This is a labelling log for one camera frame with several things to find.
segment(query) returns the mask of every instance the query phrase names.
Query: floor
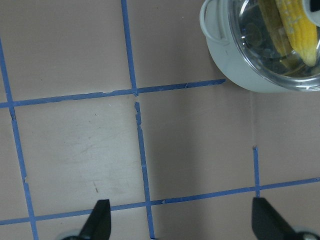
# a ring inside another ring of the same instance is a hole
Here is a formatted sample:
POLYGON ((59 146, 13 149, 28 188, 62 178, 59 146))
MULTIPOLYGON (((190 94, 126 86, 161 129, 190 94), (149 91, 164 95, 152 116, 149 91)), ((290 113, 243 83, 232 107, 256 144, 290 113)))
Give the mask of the floor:
POLYGON ((254 240, 261 196, 320 232, 320 94, 242 89, 202 0, 3 0, 0 239, 254 240))

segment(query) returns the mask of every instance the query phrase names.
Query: pot handle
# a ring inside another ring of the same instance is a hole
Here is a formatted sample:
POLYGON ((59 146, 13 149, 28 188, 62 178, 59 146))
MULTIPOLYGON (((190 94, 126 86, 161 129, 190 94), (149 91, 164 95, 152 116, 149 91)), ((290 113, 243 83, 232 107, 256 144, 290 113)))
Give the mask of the pot handle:
MULTIPOLYGON (((212 1, 218 1, 219 0, 205 0, 205 2, 203 3, 202 7, 201 7, 201 10, 200 10, 200 27, 201 27, 201 30, 203 32, 203 34, 206 36, 207 39, 210 39, 211 41, 217 43, 217 44, 220 44, 220 45, 228 45, 229 44, 229 41, 222 37, 222 38, 217 38, 213 35, 211 35, 211 33, 208 31, 207 29, 207 26, 206 26, 206 10, 207 10, 207 7, 209 5, 210 2, 212 1)), ((218 4, 216 4, 216 21, 217 21, 217 24, 219 24, 219 15, 222 14, 222 4, 220 2, 220 8, 218 7, 218 4)))

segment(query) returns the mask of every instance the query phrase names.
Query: corn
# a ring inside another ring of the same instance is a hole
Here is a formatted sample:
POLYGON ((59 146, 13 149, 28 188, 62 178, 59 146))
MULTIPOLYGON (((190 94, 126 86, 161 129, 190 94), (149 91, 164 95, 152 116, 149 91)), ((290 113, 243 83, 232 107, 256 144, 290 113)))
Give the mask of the corn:
POLYGON ((284 31, 275 0, 259 0, 258 5, 275 49, 281 57, 287 56, 293 49, 284 31))
POLYGON ((306 16, 302 0, 275 2, 292 48, 306 65, 313 67, 317 61, 317 27, 306 16))

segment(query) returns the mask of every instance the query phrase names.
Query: glass lid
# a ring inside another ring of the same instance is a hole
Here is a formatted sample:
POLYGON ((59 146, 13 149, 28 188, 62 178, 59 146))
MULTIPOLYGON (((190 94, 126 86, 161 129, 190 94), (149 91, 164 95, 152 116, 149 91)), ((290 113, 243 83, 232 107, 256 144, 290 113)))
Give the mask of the glass lid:
POLYGON ((320 90, 320 31, 311 7, 305 0, 229 0, 233 39, 260 76, 291 90, 320 90))

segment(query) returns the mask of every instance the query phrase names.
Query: painter's tape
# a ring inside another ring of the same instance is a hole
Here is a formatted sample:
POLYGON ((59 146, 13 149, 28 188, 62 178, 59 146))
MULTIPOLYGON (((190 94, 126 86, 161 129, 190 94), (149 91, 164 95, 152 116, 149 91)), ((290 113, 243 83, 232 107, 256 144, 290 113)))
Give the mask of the painter's tape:
POLYGON ((62 218, 69 218, 69 217, 75 217, 75 216, 89 215, 91 214, 91 212, 92 212, 92 209, 72 211, 72 212, 36 216, 35 219, 37 221, 50 220, 50 219, 62 219, 62 218))
POLYGON ((315 177, 315 178, 304 179, 304 180, 287 181, 287 182, 263 185, 260 187, 260 190, 278 189, 278 188, 298 186, 298 185, 303 185, 303 184, 314 184, 314 183, 319 183, 319 182, 320 182, 320 177, 315 177))
POLYGON ((254 183, 255 183, 255 196, 260 197, 260 173, 259 173, 259 151, 258 147, 253 147, 253 163, 254 163, 254 183))
POLYGON ((126 54, 128 58, 130 81, 131 81, 132 89, 136 90, 137 83, 136 83, 136 74, 135 74, 135 66, 134 66, 134 57, 132 54, 127 0, 121 0, 121 8, 122 8, 123 28, 124 28, 126 54))
POLYGON ((254 192, 255 190, 256 190, 255 187, 244 187, 244 188, 237 188, 237 189, 226 190, 226 191, 205 193, 205 194, 199 194, 199 195, 193 195, 193 196, 169 198, 169 199, 162 200, 161 203, 162 204, 175 204, 175 203, 189 202, 189 201, 195 201, 195 200, 201 200, 201 199, 216 198, 216 197, 221 197, 221 196, 226 196, 226 195, 254 192))
POLYGON ((111 211, 142 208, 142 207, 145 207, 145 206, 146 206, 146 203, 145 203, 145 202, 137 202, 137 203, 123 204, 123 205, 118 205, 118 206, 111 206, 111 211))
POLYGON ((138 131, 138 141, 139 141, 144 197, 146 202, 146 215, 147 215, 147 221, 148 221, 148 227, 149 227, 149 234, 150 234, 150 239, 155 239, 154 221, 153 221, 152 210, 150 205, 150 191, 149 191, 144 135, 141 128, 142 120, 141 120, 140 103, 136 102, 134 107, 136 110, 135 118, 136 118, 137 131, 138 131))
POLYGON ((7 102, 0 102, 0 109, 8 108, 9 104, 7 102))
POLYGON ((139 94, 143 93, 153 93, 153 92, 162 92, 162 91, 170 91, 170 90, 178 90, 178 89, 191 89, 212 85, 220 85, 223 84, 225 79, 218 80, 208 80, 208 81, 197 81, 197 82, 188 82, 188 83, 179 83, 179 84, 171 84, 171 85, 163 85, 163 86, 148 86, 141 87, 138 89, 139 94))
POLYGON ((8 72, 7 72, 6 62, 5 62, 5 55, 4 55, 1 39, 0 39, 0 68, 1 68, 1 74, 2 74, 2 79, 3 79, 5 94, 6 94, 6 100, 8 103, 8 107, 9 107, 9 111, 10 111, 10 115, 11 115, 11 119, 12 119, 11 124, 12 124, 13 136, 14 136, 14 141, 15 141, 15 148, 16 148, 18 161, 19 161, 23 190, 24 190, 26 206, 27 206, 27 210, 28 210, 28 214, 29 214, 29 220, 30 220, 33 240, 39 240, 34 209, 33 209, 32 201, 31 201, 29 185, 24 181, 24 179, 26 179, 26 177, 27 177, 27 171, 26 171, 24 156, 22 153, 22 146, 21 146, 20 135, 19 135, 19 130, 18 130, 18 123, 16 120, 16 113, 15 113, 15 108, 13 105, 12 93, 11 93, 11 89, 10 89, 8 72))
POLYGON ((68 100, 97 99, 97 98, 105 98, 105 97, 113 97, 113 96, 130 95, 130 94, 133 94, 131 89, 124 89, 124 90, 116 90, 112 92, 93 92, 93 93, 87 93, 87 94, 75 94, 75 95, 37 98, 37 99, 30 99, 30 100, 20 100, 20 101, 14 101, 13 105, 15 107, 18 107, 18 106, 27 106, 27 105, 36 105, 36 104, 58 103, 61 101, 68 101, 68 100))
POLYGON ((27 223, 27 222, 29 222, 29 218, 28 217, 24 217, 24 218, 0 220, 0 225, 21 224, 21 223, 27 223))

